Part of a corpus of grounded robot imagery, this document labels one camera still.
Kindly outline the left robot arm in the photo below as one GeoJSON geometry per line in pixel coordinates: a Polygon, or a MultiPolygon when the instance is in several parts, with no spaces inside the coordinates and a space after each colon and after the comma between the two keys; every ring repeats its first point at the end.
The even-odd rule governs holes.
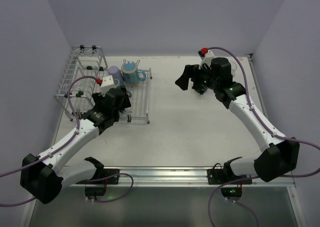
{"type": "Polygon", "coordinates": [[[120,113],[131,107],[125,86],[93,94],[94,107],[83,114],[76,127],[42,153],[28,154],[22,160],[20,185],[42,204],[53,201],[62,189],[81,181],[105,183],[104,165],[93,157],[80,164],[66,163],[85,145],[100,136],[120,119],[120,113]]]}

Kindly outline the clear plastic cup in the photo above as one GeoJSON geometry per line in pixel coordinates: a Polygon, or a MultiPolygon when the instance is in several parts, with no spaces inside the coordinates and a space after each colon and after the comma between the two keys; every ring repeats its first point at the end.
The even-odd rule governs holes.
{"type": "Polygon", "coordinates": [[[237,68],[238,68],[238,64],[235,63],[232,60],[230,60],[229,63],[230,63],[230,66],[231,66],[231,74],[232,74],[232,77],[234,78],[236,76],[236,71],[237,71],[237,68]]]}

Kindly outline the dark green mug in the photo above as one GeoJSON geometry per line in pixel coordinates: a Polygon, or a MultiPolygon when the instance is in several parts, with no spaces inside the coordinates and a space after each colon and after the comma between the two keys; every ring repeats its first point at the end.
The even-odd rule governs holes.
{"type": "Polygon", "coordinates": [[[208,90],[208,88],[205,87],[203,84],[196,83],[193,84],[192,89],[200,95],[203,95],[208,90]]]}

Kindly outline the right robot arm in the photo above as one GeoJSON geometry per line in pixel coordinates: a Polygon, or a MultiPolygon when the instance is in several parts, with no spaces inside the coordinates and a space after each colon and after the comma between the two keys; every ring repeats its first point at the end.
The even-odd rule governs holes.
{"type": "Polygon", "coordinates": [[[299,143],[287,140],[255,107],[246,96],[245,87],[233,80],[232,65],[227,58],[215,57],[210,65],[186,65],[175,84],[186,91],[189,82],[193,83],[192,89],[200,93],[213,90],[216,99],[242,122],[260,148],[258,158],[236,157],[225,162],[219,171],[225,181],[250,175],[270,182],[296,168],[299,143]]]}

